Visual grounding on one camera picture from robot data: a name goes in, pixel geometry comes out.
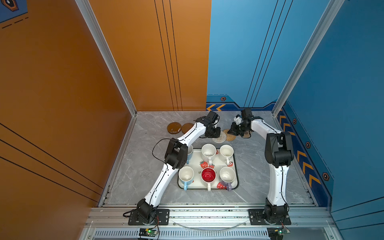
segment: white tray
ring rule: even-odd
[[[211,189],[219,189],[217,188],[217,184],[219,184],[222,180],[220,178],[220,170],[223,167],[227,167],[227,164],[223,162],[221,159],[219,159],[220,150],[217,149],[216,156],[214,160],[212,161],[212,164],[214,166],[214,170],[216,172],[216,179],[211,183]],[[186,164],[185,166],[191,167],[194,171],[194,178],[193,183],[188,185],[188,189],[207,189],[207,184],[201,179],[201,171],[203,171],[203,168],[201,167],[200,163],[203,161],[201,158],[201,149],[193,149],[192,158],[189,160],[189,164]],[[233,154],[232,158],[230,159],[230,162],[233,162],[232,168],[235,170],[236,178],[231,183],[232,189],[236,189],[238,187],[238,177],[237,177],[237,169],[236,169],[236,163],[235,163],[235,154]],[[179,184],[179,187],[181,189],[184,189],[184,184],[181,182],[179,177],[177,177],[177,182]]]

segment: cup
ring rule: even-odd
[[[189,160],[192,158],[192,155],[193,155],[193,147],[191,145],[188,147],[187,164],[189,164]]]
[[[226,162],[227,165],[229,165],[229,160],[233,156],[233,148],[229,145],[223,145],[220,148],[220,156],[219,158],[223,161]]]
[[[208,184],[208,191],[211,191],[211,183],[216,179],[216,172],[210,167],[204,168],[201,172],[201,178]]]
[[[216,155],[216,147],[212,144],[205,144],[201,148],[201,158],[204,162],[208,162],[208,165],[212,165],[212,159]]]
[[[227,187],[228,191],[232,191],[231,183],[235,180],[235,171],[230,167],[223,167],[220,170],[220,178],[223,180],[223,185]]]
[[[195,173],[191,167],[185,166],[179,170],[179,179],[184,183],[184,190],[186,191],[188,185],[193,182],[193,177]]]

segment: orange wall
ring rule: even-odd
[[[211,1],[90,3],[137,110],[205,109]]]
[[[0,238],[77,239],[131,116],[75,1],[27,4],[0,25]]]

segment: marble surface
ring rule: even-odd
[[[222,130],[230,128],[235,111],[217,112],[220,116],[218,127]],[[182,125],[194,122],[206,111],[175,111],[175,112],[138,112],[137,121],[129,140],[122,163],[112,185],[108,204],[136,204],[149,192],[157,179],[163,163],[152,156],[152,149],[162,138],[180,137],[183,134],[170,134],[167,125],[177,121]],[[270,125],[277,127],[271,112],[255,111],[254,116],[262,117]],[[177,184],[177,174],[168,185],[161,204],[176,203],[249,203],[265,204],[269,191],[270,173],[264,157],[265,140],[258,134],[252,133],[249,139],[237,136],[234,141],[215,143],[212,139],[197,139],[192,145],[201,148],[211,143],[216,148],[224,144],[231,145],[235,151],[239,187],[231,192],[226,190],[193,190],[184,191]],[[155,148],[154,154],[164,159],[168,140],[161,141]],[[286,200],[289,204],[312,204],[313,201],[307,189],[303,186],[294,165],[291,165],[287,176]]]

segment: blue mug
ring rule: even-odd
[[[192,158],[192,155],[193,155],[193,147],[191,145],[188,147],[187,164],[189,164],[189,160]]]
[[[186,191],[188,185],[193,182],[193,177],[195,173],[191,167],[185,166],[179,170],[179,179],[184,183],[184,190]]]

